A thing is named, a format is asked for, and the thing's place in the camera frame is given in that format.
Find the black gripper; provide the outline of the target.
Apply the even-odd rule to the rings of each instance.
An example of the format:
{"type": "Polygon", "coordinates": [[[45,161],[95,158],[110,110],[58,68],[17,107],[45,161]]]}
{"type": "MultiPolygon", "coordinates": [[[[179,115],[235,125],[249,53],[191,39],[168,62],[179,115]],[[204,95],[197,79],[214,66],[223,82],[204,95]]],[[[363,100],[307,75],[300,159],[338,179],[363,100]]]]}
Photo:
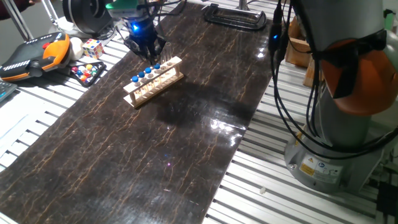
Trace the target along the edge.
{"type": "Polygon", "coordinates": [[[123,17],[124,27],[129,35],[123,40],[124,45],[145,63],[152,64],[149,49],[154,50],[154,61],[159,62],[167,41],[156,31],[153,18],[123,17]]]}

